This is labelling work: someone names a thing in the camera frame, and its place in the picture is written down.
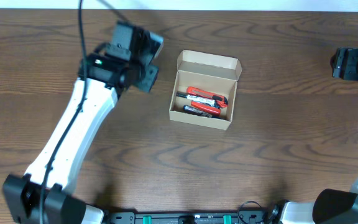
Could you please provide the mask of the blue capped marker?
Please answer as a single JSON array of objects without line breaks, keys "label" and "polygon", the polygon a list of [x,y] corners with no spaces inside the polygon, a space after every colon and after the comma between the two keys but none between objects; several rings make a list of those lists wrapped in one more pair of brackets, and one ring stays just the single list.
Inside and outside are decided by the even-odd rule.
[{"label": "blue capped marker", "polygon": [[212,115],[212,114],[209,114],[207,112],[204,112],[204,111],[201,111],[199,109],[196,109],[192,106],[189,106],[189,105],[185,105],[183,107],[183,110],[186,112],[186,113],[189,113],[189,114],[193,114],[193,115],[197,115],[197,116],[202,116],[202,117],[207,117],[207,118],[219,118],[219,116],[215,116],[215,115]]}]

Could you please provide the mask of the black and white marker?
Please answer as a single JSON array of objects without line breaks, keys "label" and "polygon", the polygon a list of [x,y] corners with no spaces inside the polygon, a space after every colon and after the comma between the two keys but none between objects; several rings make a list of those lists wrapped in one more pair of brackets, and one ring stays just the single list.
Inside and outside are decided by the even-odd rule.
[{"label": "black and white marker", "polygon": [[181,92],[177,92],[176,96],[178,96],[180,98],[186,98],[188,100],[192,100],[192,101],[195,101],[198,103],[207,104],[212,107],[216,106],[216,101],[213,99],[203,98],[201,96],[196,96],[196,95],[191,95],[191,94],[186,94],[186,93],[181,93]]}]

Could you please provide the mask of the brown cardboard box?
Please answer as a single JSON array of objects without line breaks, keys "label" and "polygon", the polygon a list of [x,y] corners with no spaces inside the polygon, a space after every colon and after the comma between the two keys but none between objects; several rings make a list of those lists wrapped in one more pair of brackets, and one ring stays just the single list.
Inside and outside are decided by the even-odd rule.
[{"label": "brown cardboard box", "polygon": [[[177,59],[177,75],[169,107],[170,120],[227,130],[232,123],[241,73],[242,66],[237,58],[183,50]],[[192,100],[179,97],[177,93],[185,94],[189,87],[226,97],[227,107],[221,109],[220,115],[211,118],[185,111],[184,107],[191,106]]]}]

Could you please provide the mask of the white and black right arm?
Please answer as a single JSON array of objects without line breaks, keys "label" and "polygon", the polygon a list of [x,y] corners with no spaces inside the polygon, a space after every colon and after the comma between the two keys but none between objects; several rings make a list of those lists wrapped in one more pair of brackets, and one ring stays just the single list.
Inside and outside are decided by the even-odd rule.
[{"label": "white and black right arm", "polygon": [[[358,49],[338,48],[331,57],[333,77],[358,81]],[[358,223],[358,178],[350,191],[325,189],[314,202],[276,206],[271,223]]]}]

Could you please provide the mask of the orange utility knife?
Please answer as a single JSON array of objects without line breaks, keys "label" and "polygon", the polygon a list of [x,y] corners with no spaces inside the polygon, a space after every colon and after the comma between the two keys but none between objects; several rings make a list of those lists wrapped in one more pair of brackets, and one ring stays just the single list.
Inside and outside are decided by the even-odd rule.
[{"label": "orange utility knife", "polygon": [[209,92],[209,91],[204,91],[202,89],[199,89],[199,88],[195,88],[195,87],[192,87],[192,86],[189,86],[187,89],[186,89],[186,92],[188,94],[191,94],[191,95],[196,95],[196,96],[200,96],[200,97],[203,97],[203,98],[208,98],[208,99],[212,99],[212,100],[215,100],[216,103],[221,107],[221,108],[225,108],[228,106],[228,100],[225,96],[223,95],[219,95],[219,94],[216,94],[216,93],[212,93],[212,92]]}]

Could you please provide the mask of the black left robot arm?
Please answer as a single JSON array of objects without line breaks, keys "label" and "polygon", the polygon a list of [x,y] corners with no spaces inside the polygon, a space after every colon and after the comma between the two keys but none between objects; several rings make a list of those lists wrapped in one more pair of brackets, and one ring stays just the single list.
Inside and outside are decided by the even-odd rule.
[{"label": "black left robot arm", "polygon": [[82,163],[106,116],[134,86],[149,92],[152,63],[163,37],[120,22],[111,41],[81,60],[67,108],[50,139],[23,176],[9,175],[2,192],[16,223],[105,223],[106,212],[74,198]]}]

